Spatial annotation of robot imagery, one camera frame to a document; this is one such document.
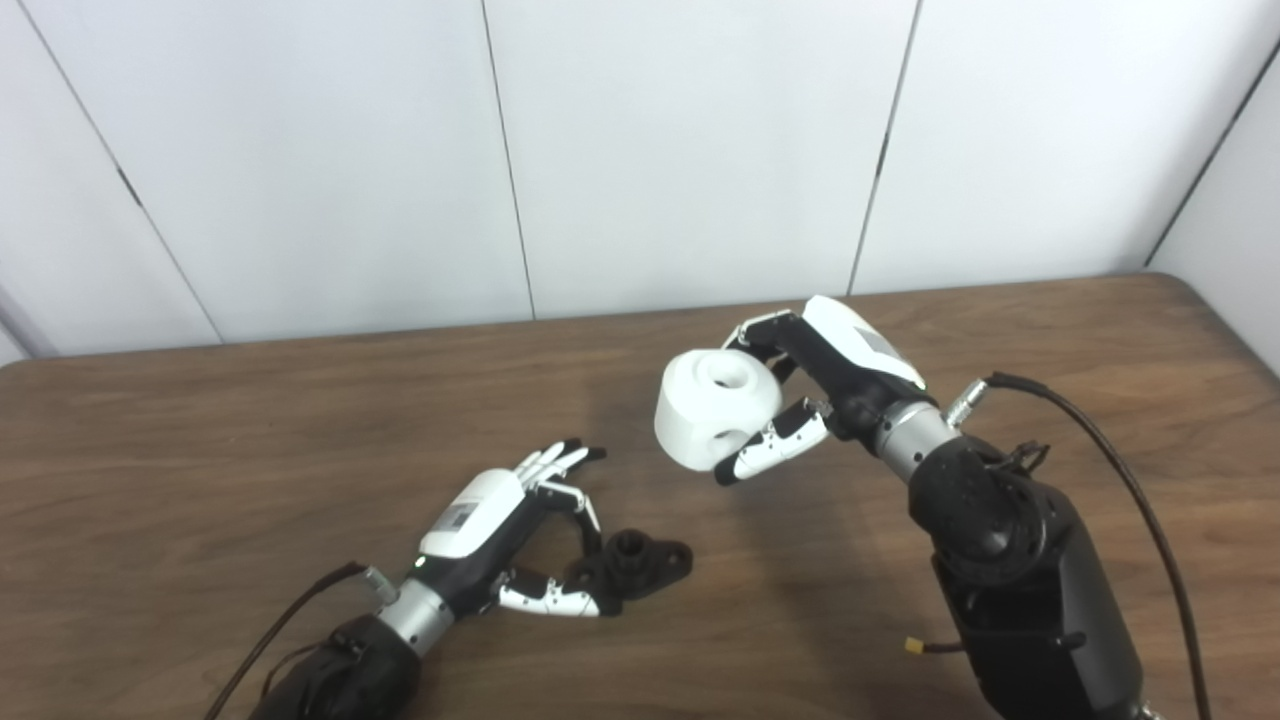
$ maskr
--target white plastic cylinder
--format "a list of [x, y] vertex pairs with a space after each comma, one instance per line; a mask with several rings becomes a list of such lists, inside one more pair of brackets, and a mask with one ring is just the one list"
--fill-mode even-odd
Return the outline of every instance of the white plastic cylinder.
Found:
[[690, 350], [667, 364], [653, 429], [690, 470], [710, 470], [777, 415], [782, 387], [763, 363], [737, 350]]

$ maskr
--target white wall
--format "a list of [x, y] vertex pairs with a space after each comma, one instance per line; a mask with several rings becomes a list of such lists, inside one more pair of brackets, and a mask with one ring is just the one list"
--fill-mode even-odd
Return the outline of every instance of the white wall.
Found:
[[1156, 252], [1280, 374], [1280, 63]]
[[531, 316], [479, 3], [27, 1], [227, 341]]
[[854, 292], [1137, 270], [1274, 0], [925, 0]]
[[1137, 269], [1280, 37], [1276, 0], [26, 1], [88, 113], [0, 0], [37, 356]]
[[37, 355], [218, 342], [13, 0], [0, 0], [0, 322]]
[[914, 0], [490, 0], [539, 316], [849, 286]]

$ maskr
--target wooden table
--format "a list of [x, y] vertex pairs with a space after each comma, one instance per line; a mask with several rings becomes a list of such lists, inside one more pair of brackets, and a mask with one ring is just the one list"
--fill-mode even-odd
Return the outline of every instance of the wooden table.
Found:
[[[1181, 561], [1220, 717], [1280, 716], [1280, 387], [1189, 290], [1138, 275], [852, 304], [942, 398], [998, 368], [1092, 413]], [[611, 452], [576, 475], [605, 532], [684, 539], [694, 574], [618, 619], [463, 621], [410, 717], [995, 717], [964, 657], [901, 650], [906, 634], [955, 635], [927, 538], [878, 461], [832, 441], [724, 489], [658, 448], [667, 360], [782, 305], [6, 368], [0, 715], [198, 717], [315, 578], [348, 559], [399, 575], [472, 475], [581, 436]], [[1102, 457], [1014, 393], [966, 429], [1053, 445], [1039, 478], [1087, 519], [1149, 698], [1193, 717], [1169, 584]], [[524, 559], [558, 573], [575, 548], [553, 523]], [[369, 605], [356, 583], [314, 601], [224, 716], [247, 714], [283, 652]]]

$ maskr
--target robotic hand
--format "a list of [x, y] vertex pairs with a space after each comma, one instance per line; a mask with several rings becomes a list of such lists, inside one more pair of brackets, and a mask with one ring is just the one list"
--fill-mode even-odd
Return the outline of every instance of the robotic hand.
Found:
[[[419, 543], [399, 589], [367, 570], [385, 605], [344, 623], [264, 697], [251, 720], [390, 719], [417, 691], [421, 659], [449, 626], [494, 605], [539, 615], [617, 615], [623, 600], [687, 575], [692, 555], [677, 542], [622, 530], [602, 542], [590, 498], [562, 480], [604, 457], [579, 441], [535, 451], [515, 469], [485, 470], [449, 505]], [[581, 529], [584, 557], [570, 580], [515, 568], [512, 561], [552, 512]]]
[[714, 469], [750, 478], [828, 436], [858, 441], [908, 484], [911, 519], [933, 539], [933, 570], [983, 696], [1006, 720], [1134, 720], [1142, 665], [1084, 523], [1036, 482], [1042, 448], [1012, 455], [960, 432], [978, 380], [942, 413], [920, 374], [841, 302], [814, 297], [739, 325], [724, 348], [785, 382], [796, 368], [827, 393], [773, 418]]

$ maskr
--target metal connector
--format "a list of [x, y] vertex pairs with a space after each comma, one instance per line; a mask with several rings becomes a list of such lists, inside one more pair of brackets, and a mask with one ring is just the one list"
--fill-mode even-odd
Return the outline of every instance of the metal connector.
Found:
[[959, 428], [961, 423], [968, 420], [973, 409], [977, 407], [978, 404], [982, 402], [983, 396], [987, 395], [987, 382], [982, 379], [969, 383], [969, 387], [960, 393], [960, 397], [957, 397], [955, 402], [951, 404], [951, 407], [947, 407], [947, 411], [942, 415], [946, 424], [952, 428]]
[[378, 596], [378, 600], [380, 600], [383, 605], [390, 605], [399, 600], [399, 591], [396, 589], [396, 585], [393, 585], [392, 582], [387, 579], [387, 575], [384, 575], [378, 568], [370, 565], [365, 569], [365, 574], [362, 577], [365, 578], [365, 583], [369, 584], [369, 588], [374, 591], [374, 594]]

